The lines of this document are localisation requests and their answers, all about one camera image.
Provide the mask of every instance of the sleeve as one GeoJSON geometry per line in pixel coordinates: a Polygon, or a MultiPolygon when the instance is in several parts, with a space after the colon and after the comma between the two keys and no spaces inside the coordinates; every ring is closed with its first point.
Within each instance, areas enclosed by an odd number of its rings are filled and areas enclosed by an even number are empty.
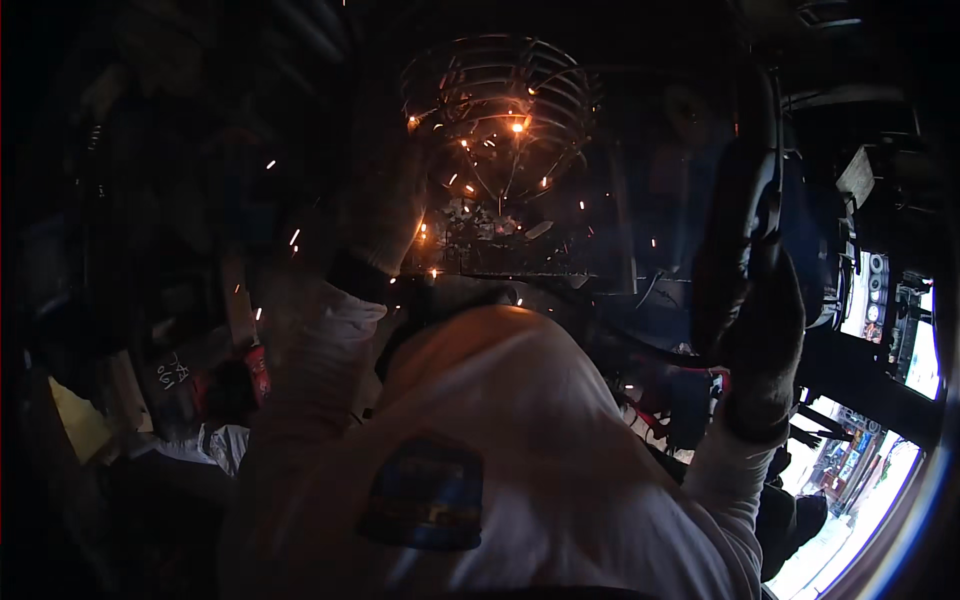
{"type": "Polygon", "coordinates": [[[221,581],[245,565],[269,562],[284,538],[291,507],[316,464],[339,439],[364,370],[370,367],[383,304],[360,300],[318,277],[277,289],[286,301],[279,335],[267,344],[273,389],[253,420],[249,450],[224,523],[221,581]]]}
{"type": "Polygon", "coordinates": [[[269,351],[273,390],[256,416],[249,459],[266,469],[298,470],[311,454],[347,428],[372,337],[387,309],[326,281],[304,290],[306,306],[288,324],[287,338],[269,351]]]}
{"type": "Polygon", "coordinates": [[[776,449],[786,441],[784,427],[763,444],[737,437],[723,416],[724,406],[697,446],[683,489],[716,521],[750,581],[753,597],[760,595],[760,544],[754,533],[756,512],[767,467],[776,449]]]}

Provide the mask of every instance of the glove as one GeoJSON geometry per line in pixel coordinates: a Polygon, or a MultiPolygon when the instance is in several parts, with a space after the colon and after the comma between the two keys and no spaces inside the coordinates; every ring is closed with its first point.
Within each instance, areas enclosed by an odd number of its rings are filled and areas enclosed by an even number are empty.
{"type": "Polygon", "coordinates": [[[804,342],[804,304],[793,262],[779,252],[763,277],[743,276],[743,261],[717,262],[701,249],[694,262],[691,339],[731,371],[725,418],[748,442],[765,443],[787,426],[804,342]]]}
{"type": "Polygon", "coordinates": [[[416,138],[390,146],[366,172],[354,175],[344,197],[341,232],[350,254],[396,276],[423,221],[426,175],[416,138]]]}

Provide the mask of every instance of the white cloth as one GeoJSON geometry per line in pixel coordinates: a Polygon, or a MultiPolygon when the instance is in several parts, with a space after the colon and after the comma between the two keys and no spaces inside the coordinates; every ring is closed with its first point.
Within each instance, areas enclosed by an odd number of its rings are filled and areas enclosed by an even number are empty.
{"type": "Polygon", "coordinates": [[[250,429],[243,425],[224,425],[211,430],[204,423],[195,438],[156,442],[151,449],[179,461],[216,465],[230,477],[236,477],[247,453],[249,436],[250,429]]]}
{"type": "Polygon", "coordinates": [[[782,440],[744,444],[718,419],[680,488],[566,332],[507,306],[473,309],[405,344],[381,408],[345,434],[385,309],[325,284],[303,306],[225,524],[224,597],[549,585],[664,599],[759,597],[754,522],[782,440]],[[417,550],[355,533],[378,470],[424,433],[482,457],[475,549],[417,550]]]}

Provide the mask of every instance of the sleeve patch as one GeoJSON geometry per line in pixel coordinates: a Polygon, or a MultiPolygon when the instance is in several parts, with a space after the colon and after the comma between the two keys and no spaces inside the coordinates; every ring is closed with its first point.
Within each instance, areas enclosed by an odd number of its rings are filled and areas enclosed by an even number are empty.
{"type": "Polygon", "coordinates": [[[377,471],[356,532],[418,550],[471,550],[480,545],[482,496],[479,454],[441,436],[418,436],[377,471]]]}

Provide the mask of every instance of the welder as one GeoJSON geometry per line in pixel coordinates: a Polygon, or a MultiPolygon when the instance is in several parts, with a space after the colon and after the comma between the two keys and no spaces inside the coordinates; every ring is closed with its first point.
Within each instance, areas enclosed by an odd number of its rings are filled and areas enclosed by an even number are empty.
{"type": "Polygon", "coordinates": [[[348,429],[390,279],[420,234],[420,155],[411,141],[356,178],[343,247],[302,279],[292,337],[268,346],[274,391],[224,525],[223,597],[758,598],[757,506],[804,332],[787,255],[747,280],[724,252],[698,254],[694,328],[714,332],[732,390],[682,485],[573,339],[517,306],[407,340],[376,413],[348,429]]]}

